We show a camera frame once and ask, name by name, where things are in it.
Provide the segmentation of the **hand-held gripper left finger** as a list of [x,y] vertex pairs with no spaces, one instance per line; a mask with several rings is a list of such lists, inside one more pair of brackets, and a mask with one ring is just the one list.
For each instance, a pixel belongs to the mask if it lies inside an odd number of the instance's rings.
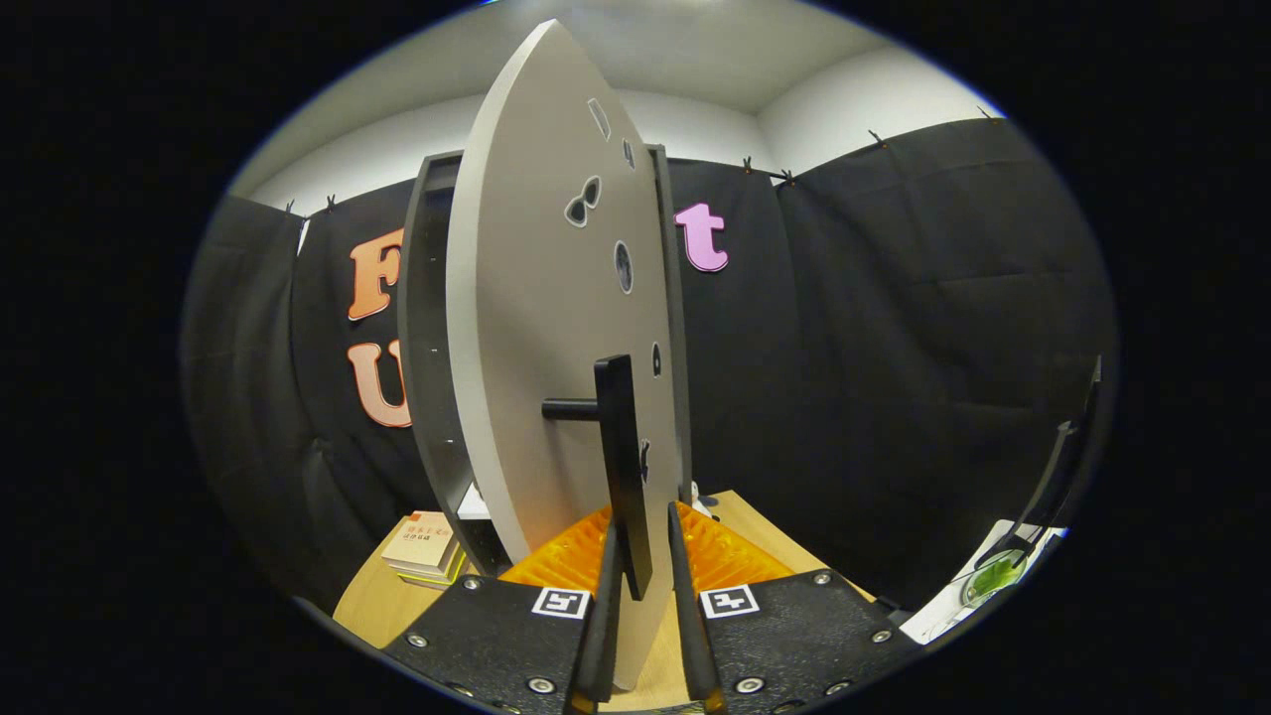
[[594,714],[613,695],[624,556],[609,507],[498,578],[464,575],[384,660],[486,714]]

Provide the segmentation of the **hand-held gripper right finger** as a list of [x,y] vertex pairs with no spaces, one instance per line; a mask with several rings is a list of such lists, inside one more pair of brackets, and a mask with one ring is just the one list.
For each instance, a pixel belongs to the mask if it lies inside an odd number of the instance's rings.
[[793,571],[680,500],[667,530],[688,693],[708,714],[812,714],[924,652],[829,566]]

